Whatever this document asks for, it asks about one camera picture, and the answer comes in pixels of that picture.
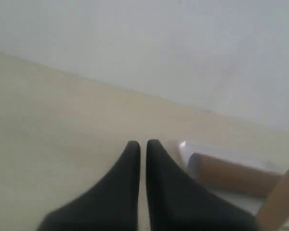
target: white object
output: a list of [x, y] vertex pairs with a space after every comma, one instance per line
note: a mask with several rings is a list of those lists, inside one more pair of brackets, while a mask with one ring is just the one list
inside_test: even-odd
[[[180, 156], [182, 158], [182, 161], [185, 166], [186, 172], [191, 175], [192, 169], [195, 168], [195, 165], [189, 165], [189, 159], [194, 153], [200, 153], [200, 154], [206, 154], [209, 156], [217, 157], [222, 160], [228, 160], [233, 163], [238, 163], [241, 165], [245, 165], [247, 167], [253, 167], [260, 170], [264, 170], [267, 172], [275, 172], [275, 173], [282, 173], [278, 167], [272, 163], [271, 161], [267, 160], [261, 160], [257, 157], [253, 157], [252, 155], [241, 155], [236, 152], [233, 152], [231, 150], [222, 149], [218, 147], [212, 147], [212, 146], [205, 146], [200, 145], [198, 143], [192, 142], [192, 141], [180, 141], [178, 143], [178, 149]], [[238, 194], [235, 192], [225, 192], [222, 190], [217, 189], [210, 189], [208, 190], [218, 197], [234, 204], [235, 206], [238, 206], [240, 208], [243, 208], [244, 210], [256, 215], [259, 208], [263, 204], [263, 200], [260, 198], [255, 198], [247, 195]], [[284, 228], [289, 229], [289, 220], [285, 223]]]

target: cylindrical object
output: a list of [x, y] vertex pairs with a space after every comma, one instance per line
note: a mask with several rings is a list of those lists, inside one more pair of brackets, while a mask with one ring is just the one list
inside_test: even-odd
[[289, 219], [289, 170], [268, 196], [256, 218], [263, 231], [276, 231]]
[[268, 173], [204, 154], [194, 154], [190, 163], [196, 163], [195, 180], [201, 184], [265, 198], [281, 179]]

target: white wall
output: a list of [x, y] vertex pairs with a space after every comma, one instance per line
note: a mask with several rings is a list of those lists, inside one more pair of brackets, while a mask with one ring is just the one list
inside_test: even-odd
[[289, 0], [0, 0], [0, 51], [289, 130]]

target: beige floor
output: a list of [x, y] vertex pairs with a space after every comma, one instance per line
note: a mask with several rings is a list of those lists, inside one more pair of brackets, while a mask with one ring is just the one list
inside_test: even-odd
[[0, 54], [0, 231], [34, 230], [45, 213], [99, 180], [128, 140], [142, 146], [139, 227], [149, 230], [150, 138], [161, 139], [177, 161], [175, 141], [188, 138], [289, 167], [289, 133]]

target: wooden stick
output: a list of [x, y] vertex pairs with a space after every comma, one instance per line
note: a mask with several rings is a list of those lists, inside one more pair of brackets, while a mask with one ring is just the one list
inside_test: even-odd
[[256, 218], [263, 231], [276, 231], [289, 219], [289, 170], [270, 193]]

